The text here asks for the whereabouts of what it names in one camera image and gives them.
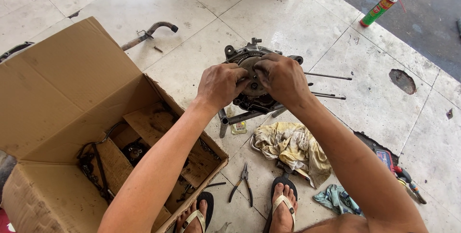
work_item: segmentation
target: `yellow rag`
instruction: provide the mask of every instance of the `yellow rag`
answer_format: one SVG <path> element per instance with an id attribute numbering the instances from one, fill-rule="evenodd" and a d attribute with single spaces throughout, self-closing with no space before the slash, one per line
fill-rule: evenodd
<path id="1" fill-rule="evenodd" d="M 256 147 L 267 159 L 279 158 L 292 170 L 302 170 L 316 189 L 333 171 L 319 143 L 303 124 L 276 122 L 258 127 L 255 136 Z"/>

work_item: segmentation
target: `rag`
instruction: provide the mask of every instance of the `rag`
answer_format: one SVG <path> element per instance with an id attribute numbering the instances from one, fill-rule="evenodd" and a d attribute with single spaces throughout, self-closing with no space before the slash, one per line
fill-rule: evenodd
<path id="1" fill-rule="evenodd" d="M 330 184 L 326 190 L 315 195 L 314 200 L 337 214 L 352 213 L 362 217 L 362 209 L 340 185 Z"/>
<path id="2" fill-rule="evenodd" d="M 255 129 L 255 139 L 255 146 L 267 159 L 279 158 L 292 170 L 307 176 L 316 189 L 333 171 L 319 143 L 303 124 L 276 122 L 260 126 Z"/>

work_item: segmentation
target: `cardboard box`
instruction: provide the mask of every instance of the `cardboard box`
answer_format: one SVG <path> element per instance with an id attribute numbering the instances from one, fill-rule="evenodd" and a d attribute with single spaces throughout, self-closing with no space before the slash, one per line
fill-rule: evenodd
<path id="1" fill-rule="evenodd" d="M 2 63 L 0 88 L 0 148 L 18 160 L 1 205 L 22 233 L 96 232 L 108 204 L 80 170 L 80 148 L 117 122 L 128 122 L 98 145 L 116 194 L 132 170 L 120 149 L 139 136 L 152 146 L 183 113 L 95 18 Z M 193 147 L 153 232 L 168 230 L 227 164 L 228 156 L 210 137 L 202 133 L 200 138 L 209 148 L 200 142 Z M 176 202 L 182 184 L 189 182 L 195 191 Z"/>

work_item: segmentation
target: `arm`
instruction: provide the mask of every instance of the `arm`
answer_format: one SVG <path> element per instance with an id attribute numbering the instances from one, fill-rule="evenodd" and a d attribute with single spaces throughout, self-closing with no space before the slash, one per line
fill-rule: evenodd
<path id="1" fill-rule="evenodd" d="M 405 189 L 309 91 L 303 68 L 296 61 L 268 54 L 255 69 L 267 92 L 319 142 L 342 186 L 363 210 L 371 232 L 427 232 Z"/>
<path id="2" fill-rule="evenodd" d="M 206 69 L 197 97 L 181 118 L 146 153 L 104 213 L 98 232 L 150 232 L 194 143 L 218 110 L 249 83 L 237 64 Z"/>

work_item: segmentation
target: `hand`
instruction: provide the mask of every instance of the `hand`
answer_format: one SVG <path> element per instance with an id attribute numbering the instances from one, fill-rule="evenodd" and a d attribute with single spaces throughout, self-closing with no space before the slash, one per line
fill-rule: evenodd
<path id="1" fill-rule="evenodd" d="M 313 97 L 303 68 L 296 60 L 269 53 L 261 57 L 254 69 L 264 89 L 288 109 Z"/>
<path id="2" fill-rule="evenodd" d="M 234 63 L 213 65 L 203 72 L 196 99 L 216 114 L 245 89 L 248 76 L 247 70 Z"/>

